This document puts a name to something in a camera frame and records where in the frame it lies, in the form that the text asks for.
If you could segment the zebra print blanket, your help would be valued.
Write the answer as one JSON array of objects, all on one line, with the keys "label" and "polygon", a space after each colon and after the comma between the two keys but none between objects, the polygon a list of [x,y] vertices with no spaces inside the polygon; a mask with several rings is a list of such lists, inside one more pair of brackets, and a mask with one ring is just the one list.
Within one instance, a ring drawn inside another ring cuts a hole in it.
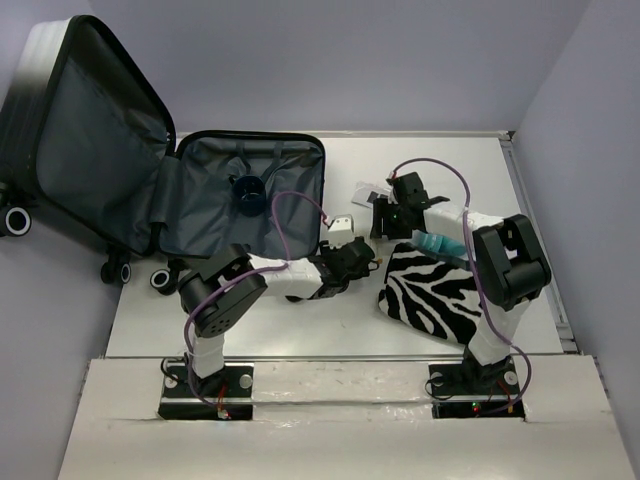
[{"label": "zebra print blanket", "polygon": [[483,317],[471,272],[409,243],[392,251],[377,305],[391,320],[462,346],[469,344]]}]

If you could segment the dark blue mug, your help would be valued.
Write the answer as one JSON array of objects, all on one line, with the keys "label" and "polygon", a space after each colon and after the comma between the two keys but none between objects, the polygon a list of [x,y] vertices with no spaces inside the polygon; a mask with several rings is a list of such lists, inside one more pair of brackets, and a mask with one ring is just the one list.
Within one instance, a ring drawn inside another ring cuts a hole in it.
[{"label": "dark blue mug", "polygon": [[262,214],[266,208],[266,188],[260,177],[244,175],[231,178],[231,192],[238,211],[247,217]]}]

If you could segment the black kids suitcase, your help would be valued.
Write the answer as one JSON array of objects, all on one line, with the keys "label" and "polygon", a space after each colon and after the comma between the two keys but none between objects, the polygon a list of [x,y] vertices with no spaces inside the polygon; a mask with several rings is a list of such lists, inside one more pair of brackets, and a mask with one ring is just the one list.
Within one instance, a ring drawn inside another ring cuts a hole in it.
[{"label": "black kids suitcase", "polygon": [[[311,135],[201,130],[172,116],[99,18],[34,25],[1,107],[1,233],[35,217],[102,242],[101,278],[124,284],[133,257],[206,258],[230,244],[299,259],[321,236],[326,153]],[[260,177],[266,208],[242,215],[231,178]]]}]

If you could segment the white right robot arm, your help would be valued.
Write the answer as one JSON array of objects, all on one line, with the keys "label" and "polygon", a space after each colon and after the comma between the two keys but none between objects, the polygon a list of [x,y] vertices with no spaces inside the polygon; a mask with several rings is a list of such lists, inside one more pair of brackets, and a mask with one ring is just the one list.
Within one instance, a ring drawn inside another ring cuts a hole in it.
[{"label": "white right robot arm", "polygon": [[551,281],[531,221],[430,197],[417,173],[392,174],[371,235],[396,241],[379,292],[388,317],[463,346],[443,385],[482,392],[507,370],[524,312]]}]

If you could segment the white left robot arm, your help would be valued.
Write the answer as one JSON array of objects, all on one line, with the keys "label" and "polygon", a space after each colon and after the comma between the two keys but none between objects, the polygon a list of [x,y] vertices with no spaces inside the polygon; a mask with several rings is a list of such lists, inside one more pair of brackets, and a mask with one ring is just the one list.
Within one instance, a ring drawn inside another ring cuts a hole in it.
[{"label": "white left robot arm", "polygon": [[233,244],[200,261],[178,280],[188,315],[184,327],[186,381],[196,397],[213,397],[226,383],[223,345],[262,296],[290,301],[321,300],[343,293],[370,275],[375,254],[359,236],[341,246],[321,243],[319,253],[300,259],[268,259]]}]

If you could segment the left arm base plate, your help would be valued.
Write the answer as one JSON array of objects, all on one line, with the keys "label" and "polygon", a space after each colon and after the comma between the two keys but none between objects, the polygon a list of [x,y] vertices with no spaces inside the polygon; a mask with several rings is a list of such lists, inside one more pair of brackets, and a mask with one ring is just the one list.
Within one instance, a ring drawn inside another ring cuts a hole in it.
[{"label": "left arm base plate", "polygon": [[253,419],[253,363],[227,363],[221,372],[201,379],[183,359],[161,361],[163,385],[157,414],[176,421],[250,421]]}]

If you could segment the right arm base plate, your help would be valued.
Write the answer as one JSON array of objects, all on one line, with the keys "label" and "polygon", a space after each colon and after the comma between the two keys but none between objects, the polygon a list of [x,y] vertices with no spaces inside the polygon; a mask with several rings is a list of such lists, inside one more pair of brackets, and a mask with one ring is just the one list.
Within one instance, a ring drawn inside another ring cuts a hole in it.
[{"label": "right arm base plate", "polygon": [[475,383],[462,378],[461,367],[457,363],[429,366],[424,390],[433,400],[434,419],[526,418],[522,401],[516,401],[520,385],[512,361],[502,372]]}]

